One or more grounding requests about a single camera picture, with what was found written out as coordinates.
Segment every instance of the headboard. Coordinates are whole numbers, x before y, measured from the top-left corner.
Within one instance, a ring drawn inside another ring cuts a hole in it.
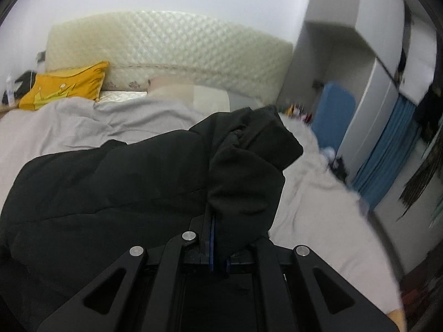
[[[53,26],[46,70],[107,60],[107,90],[146,90],[149,79],[176,75],[274,103],[291,58],[291,43],[211,17],[112,12]]]

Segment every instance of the bed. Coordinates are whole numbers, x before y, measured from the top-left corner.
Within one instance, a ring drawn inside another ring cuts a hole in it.
[[[291,58],[286,41],[192,14],[118,12],[54,26],[46,69],[110,61],[107,92],[99,103],[64,98],[0,119],[0,206],[20,169],[37,156],[94,148],[110,139],[134,143],[189,129],[212,112],[275,103]],[[174,88],[150,94],[158,76],[174,78],[168,86],[180,85],[177,79],[192,81],[193,98],[174,95]],[[215,96],[214,88],[221,91],[217,103],[208,97]],[[398,283],[360,214],[359,196],[331,173],[307,125],[281,119],[304,153],[284,171],[271,240],[287,248],[308,245],[381,311],[400,313],[397,324],[404,328]]]

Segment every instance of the black puffer jacket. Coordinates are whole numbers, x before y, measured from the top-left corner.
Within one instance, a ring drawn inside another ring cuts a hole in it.
[[[218,257],[229,257],[271,227],[282,171],[302,152],[267,107],[132,145],[36,158],[1,214],[0,294],[35,330],[131,246],[163,245],[207,208]]]

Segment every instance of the blue ironing board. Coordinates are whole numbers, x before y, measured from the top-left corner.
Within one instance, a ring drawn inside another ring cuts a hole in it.
[[[318,102],[311,129],[318,147],[340,147],[355,110],[355,98],[336,83],[328,83]]]

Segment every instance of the blue curtain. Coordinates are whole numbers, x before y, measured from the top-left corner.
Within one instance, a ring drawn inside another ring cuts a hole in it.
[[[380,139],[352,181],[371,210],[391,188],[420,136],[420,128],[413,119],[415,108],[399,95]]]

